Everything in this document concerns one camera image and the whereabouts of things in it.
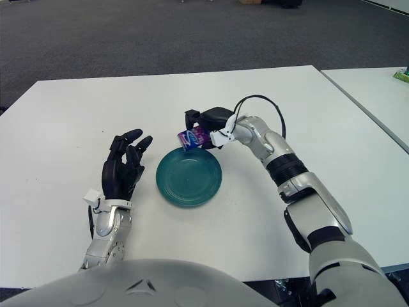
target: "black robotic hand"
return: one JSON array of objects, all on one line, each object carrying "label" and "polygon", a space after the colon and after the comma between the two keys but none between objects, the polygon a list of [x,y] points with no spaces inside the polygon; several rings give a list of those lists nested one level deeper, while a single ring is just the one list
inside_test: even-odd
[{"label": "black robotic hand", "polygon": [[[102,169],[102,190],[107,200],[130,200],[135,185],[145,169],[141,166],[142,154],[152,142],[147,136],[136,146],[132,142],[142,135],[141,129],[129,131],[122,136],[115,136],[110,153]],[[126,154],[127,163],[122,163]]]}]

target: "floor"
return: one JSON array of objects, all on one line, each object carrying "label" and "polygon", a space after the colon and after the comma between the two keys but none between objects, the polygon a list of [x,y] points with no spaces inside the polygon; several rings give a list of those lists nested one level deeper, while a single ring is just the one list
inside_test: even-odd
[{"label": "floor", "polygon": [[37,80],[407,65],[409,17],[359,0],[0,1],[0,106]]}]

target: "black cable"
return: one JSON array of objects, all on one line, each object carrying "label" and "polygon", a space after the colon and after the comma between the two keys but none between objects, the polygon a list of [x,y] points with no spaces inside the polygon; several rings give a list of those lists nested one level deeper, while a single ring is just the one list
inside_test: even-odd
[{"label": "black cable", "polygon": [[94,219],[92,217],[91,206],[88,206],[88,222],[89,222],[89,232],[91,232],[91,239],[94,239]]},{"label": "black cable", "polygon": [[218,132],[220,132],[222,134],[222,136],[226,136],[227,138],[229,137],[227,134],[224,134],[223,132],[221,132],[220,130],[218,130]]},{"label": "black cable", "polygon": [[279,113],[280,120],[281,120],[281,136],[285,139],[286,134],[287,134],[287,132],[286,132],[286,122],[284,121],[284,117],[281,114],[280,108],[272,100],[270,100],[269,98],[267,98],[267,97],[265,97],[263,95],[250,95],[250,96],[244,97],[243,99],[241,99],[241,101],[239,101],[236,104],[234,113],[236,113],[236,110],[237,110],[237,116],[236,116],[236,120],[235,120],[235,124],[233,126],[233,129],[231,129],[230,133],[233,133],[233,131],[236,129],[236,123],[237,123],[238,114],[240,113],[240,109],[242,108],[243,103],[249,98],[261,98],[261,99],[267,100],[269,103],[271,103],[275,107],[275,109],[277,110],[277,113]]},{"label": "black cable", "polygon": [[98,199],[98,206],[96,206],[95,208],[92,208],[92,211],[93,211],[95,214],[99,214],[99,213],[102,213],[102,212],[109,212],[109,211],[103,211],[103,210],[95,211],[96,209],[98,209],[98,208],[100,207],[100,204],[101,204],[101,199],[99,198],[99,199]]}]

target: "green object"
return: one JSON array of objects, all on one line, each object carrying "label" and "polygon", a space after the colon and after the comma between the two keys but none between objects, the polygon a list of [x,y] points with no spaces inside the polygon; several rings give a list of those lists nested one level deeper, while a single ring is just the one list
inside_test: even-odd
[{"label": "green object", "polygon": [[399,70],[394,74],[394,77],[396,79],[402,80],[404,82],[409,83],[409,74],[408,74],[408,70]]},{"label": "green object", "polygon": [[156,170],[160,193],[172,204],[194,208],[204,204],[219,190],[222,169],[217,159],[201,148],[169,152]]}]

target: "purple package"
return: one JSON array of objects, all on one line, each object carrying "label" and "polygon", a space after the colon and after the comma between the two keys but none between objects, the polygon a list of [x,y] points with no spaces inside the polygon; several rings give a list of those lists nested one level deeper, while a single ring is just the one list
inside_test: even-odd
[{"label": "purple package", "polygon": [[179,133],[178,138],[184,150],[189,150],[211,141],[209,131],[200,126]]}]

